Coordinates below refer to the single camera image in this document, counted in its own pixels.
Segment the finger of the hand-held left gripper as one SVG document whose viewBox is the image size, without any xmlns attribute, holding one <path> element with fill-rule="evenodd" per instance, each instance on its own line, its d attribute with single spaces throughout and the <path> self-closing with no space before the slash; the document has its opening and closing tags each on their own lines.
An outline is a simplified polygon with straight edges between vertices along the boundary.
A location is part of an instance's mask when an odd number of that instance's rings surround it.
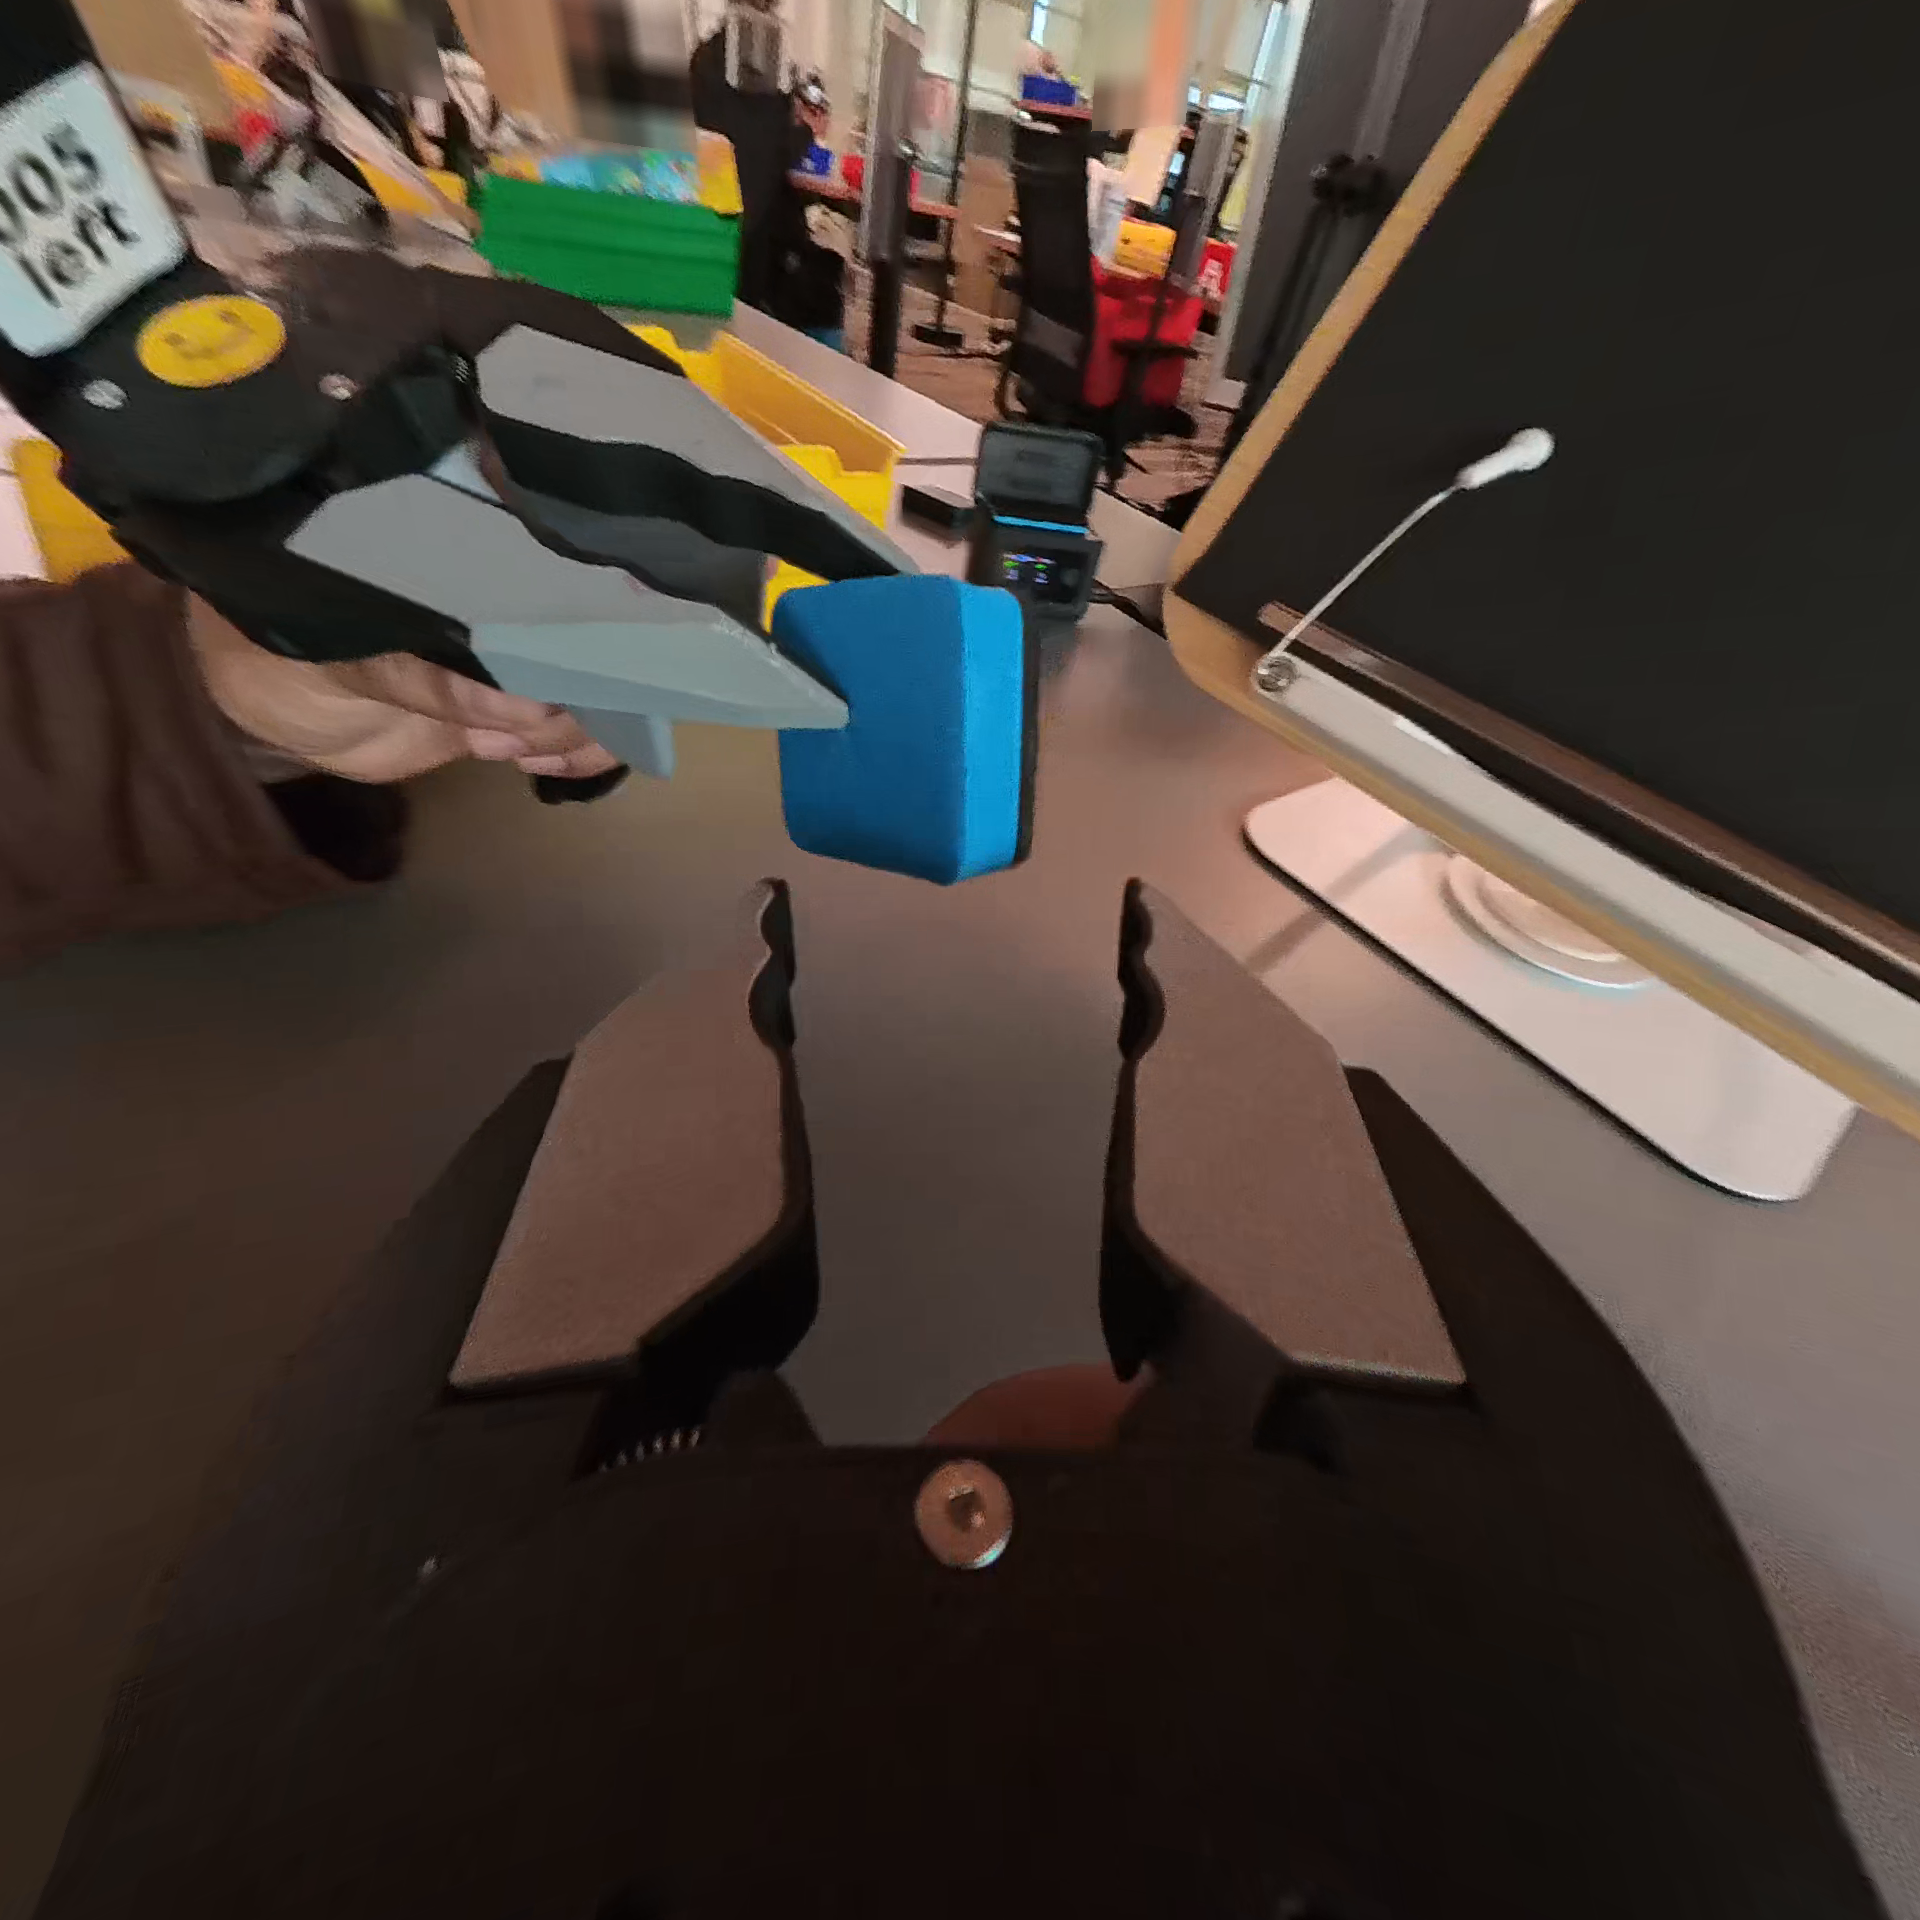
<svg viewBox="0 0 1920 1920">
<path fill-rule="evenodd" d="M 339 494 L 292 536 L 304 562 L 464 630 L 504 690 L 565 709 L 641 775 L 674 725 L 836 731 L 845 699 L 762 630 L 765 566 L 663 519 L 561 504 L 561 529 L 439 477 Z"/>
<path fill-rule="evenodd" d="M 825 584 L 922 573 L 680 371 L 516 326 L 473 360 L 473 416 L 504 481 L 527 497 L 604 521 L 660 521 Z"/>
</svg>

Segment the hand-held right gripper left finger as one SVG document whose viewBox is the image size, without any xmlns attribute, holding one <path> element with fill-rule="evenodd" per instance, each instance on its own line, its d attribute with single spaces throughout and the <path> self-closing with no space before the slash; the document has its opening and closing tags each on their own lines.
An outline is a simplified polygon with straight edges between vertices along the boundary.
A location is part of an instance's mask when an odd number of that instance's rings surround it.
<svg viewBox="0 0 1920 1920">
<path fill-rule="evenodd" d="M 567 1057 L 449 1389 L 628 1383 L 693 1425 L 785 1367 L 820 1307 L 789 888 Z"/>
</svg>

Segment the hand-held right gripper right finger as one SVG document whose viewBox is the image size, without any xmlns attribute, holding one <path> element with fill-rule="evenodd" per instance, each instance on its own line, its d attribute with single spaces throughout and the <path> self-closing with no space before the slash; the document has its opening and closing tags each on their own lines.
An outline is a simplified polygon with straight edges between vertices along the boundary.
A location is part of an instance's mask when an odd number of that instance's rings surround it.
<svg viewBox="0 0 1920 1920">
<path fill-rule="evenodd" d="M 1099 1205 L 1111 1367 L 1249 1363 L 1370 1390 L 1467 1373 L 1335 1050 L 1178 903 L 1129 880 Z"/>
</svg>

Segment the blue whiteboard eraser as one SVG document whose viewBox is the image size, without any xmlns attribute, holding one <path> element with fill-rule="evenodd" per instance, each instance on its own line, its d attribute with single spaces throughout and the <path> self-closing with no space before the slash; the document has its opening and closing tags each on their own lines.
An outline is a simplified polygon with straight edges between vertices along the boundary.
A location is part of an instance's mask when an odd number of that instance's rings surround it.
<svg viewBox="0 0 1920 1920">
<path fill-rule="evenodd" d="M 796 587 L 773 643 L 849 709 L 843 728 L 780 735 L 797 851 L 935 885 L 1025 865 L 1040 669 L 1011 592 L 937 574 Z"/>
</svg>

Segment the person's left forearm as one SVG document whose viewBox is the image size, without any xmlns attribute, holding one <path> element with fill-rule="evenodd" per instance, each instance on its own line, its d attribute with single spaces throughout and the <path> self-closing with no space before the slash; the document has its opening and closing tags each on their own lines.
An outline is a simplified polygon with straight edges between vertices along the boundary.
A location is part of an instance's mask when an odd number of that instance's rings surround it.
<svg viewBox="0 0 1920 1920">
<path fill-rule="evenodd" d="M 211 699 L 140 568 L 3 587 L 3 973 L 274 919 L 400 871 L 404 795 L 277 762 Z"/>
</svg>

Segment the person's left hand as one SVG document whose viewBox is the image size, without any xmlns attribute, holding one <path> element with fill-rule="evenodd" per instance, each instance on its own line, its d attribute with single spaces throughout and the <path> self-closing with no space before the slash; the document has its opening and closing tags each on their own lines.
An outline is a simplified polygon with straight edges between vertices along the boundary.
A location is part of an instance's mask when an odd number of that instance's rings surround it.
<svg viewBox="0 0 1920 1920">
<path fill-rule="evenodd" d="M 596 781 L 620 762 L 561 707 L 466 680 L 408 654 L 348 664 L 277 656 L 199 597 L 187 638 L 211 699 L 259 747 L 361 785 L 394 785 L 457 762 L 528 777 Z"/>
</svg>

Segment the green plastic crate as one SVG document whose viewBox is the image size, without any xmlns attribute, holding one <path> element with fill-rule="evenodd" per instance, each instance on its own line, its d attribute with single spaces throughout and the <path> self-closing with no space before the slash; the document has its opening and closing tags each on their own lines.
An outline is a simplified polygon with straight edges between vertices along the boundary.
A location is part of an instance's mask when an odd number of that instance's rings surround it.
<svg viewBox="0 0 1920 1920">
<path fill-rule="evenodd" d="M 497 277 L 613 309 L 732 317 L 738 221 L 706 203 L 488 174 L 473 209 Z"/>
</svg>

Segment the colourful printed box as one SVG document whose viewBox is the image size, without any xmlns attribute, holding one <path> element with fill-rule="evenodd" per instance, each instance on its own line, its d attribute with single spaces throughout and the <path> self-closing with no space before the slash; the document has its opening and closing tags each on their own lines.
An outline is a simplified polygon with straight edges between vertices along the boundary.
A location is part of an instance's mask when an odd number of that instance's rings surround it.
<svg viewBox="0 0 1920 1920">
<path fill-rule="evenodd" d="M 536 161 L 536 181 L 669 206 L 701 203 L 696 152 L 569 143 Z"/>
</svg>

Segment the black charging case with display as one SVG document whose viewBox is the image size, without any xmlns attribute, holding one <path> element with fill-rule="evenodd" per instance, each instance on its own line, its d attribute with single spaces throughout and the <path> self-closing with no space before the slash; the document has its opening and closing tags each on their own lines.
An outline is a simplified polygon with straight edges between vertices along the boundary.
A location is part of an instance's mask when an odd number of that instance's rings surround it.
<svg viewBox="0 0 1920 1920">
<path fill-rule="evenodd" d="M 1077 625 L 1097 586 L 1101 542 L 1090 514 L 1104 469 L 1101 439 L 1085 430 L 986 424 L 963 579 L 1012 594 L 1032 623 Z"/>
</svg>

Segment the black mesh chair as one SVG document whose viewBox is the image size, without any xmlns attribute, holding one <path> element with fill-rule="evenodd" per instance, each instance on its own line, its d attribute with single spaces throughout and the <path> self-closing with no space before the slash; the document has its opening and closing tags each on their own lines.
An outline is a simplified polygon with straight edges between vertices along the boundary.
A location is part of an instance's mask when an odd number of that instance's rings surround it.
<svg viewBox="0 0 1920 1920">
<path fill-rule="evenodd" d="M 1088 216 L 1090 154 L 1085 123 L 1023 123 L 1016 130 L 1018 312 L 1000 360 L 1000 422 L 1080 429 L 1101 439 L 1114 469 L 1155 439 L 1191 442 L 1199 422 L 1185 408 L 1111 409 L 1084 402 L 1093 331 Z"/>
</svg>

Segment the red box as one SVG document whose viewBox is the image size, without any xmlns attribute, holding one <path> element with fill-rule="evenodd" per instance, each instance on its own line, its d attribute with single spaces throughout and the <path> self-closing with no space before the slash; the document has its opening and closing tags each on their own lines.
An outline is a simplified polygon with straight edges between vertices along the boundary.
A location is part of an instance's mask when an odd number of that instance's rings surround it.
<svg viewBox="0 0 1920 1920">
<path fill-rule="evenodd" d="M 1159 277 L 1109 267 L 1090 259 L 1093 331 L 1082 399 L 1093 409 L 1114 409 L 1132 399 L 1148 409 L 1181 400 L 1194 342 L 1207 303 L 1194 293 L 1164 290 Z"/>
</svg>

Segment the black tripod head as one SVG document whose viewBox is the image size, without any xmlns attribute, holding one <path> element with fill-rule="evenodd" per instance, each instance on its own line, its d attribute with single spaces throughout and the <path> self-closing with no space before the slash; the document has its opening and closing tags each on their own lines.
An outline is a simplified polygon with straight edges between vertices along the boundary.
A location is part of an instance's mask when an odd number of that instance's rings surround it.
<svg viewBox="0 0 1920 1920">
<path fill-rule="evenodd" d="M 1308 234 L 1319 250 L 1365 250 L 1393 210 L 1397 187 L 1377 157 L 1333 154 L 1311 176 L 1312 218 Z"/>
</svg>

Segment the black board with wooden frame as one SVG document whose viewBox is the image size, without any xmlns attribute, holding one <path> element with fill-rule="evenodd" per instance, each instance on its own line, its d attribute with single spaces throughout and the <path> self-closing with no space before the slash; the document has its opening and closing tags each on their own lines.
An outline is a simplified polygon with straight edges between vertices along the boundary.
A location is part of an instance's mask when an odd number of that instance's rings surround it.
<svg viewBox="0 0 1920 1920">
<path fill-rule="evenodd" d="M 1187 680 L 1916 1136 L 1916 6 L 1551 6 L 1175 551 Z M 1277 630 L 1528 425 L 1297 648 Z"/>
</svg>

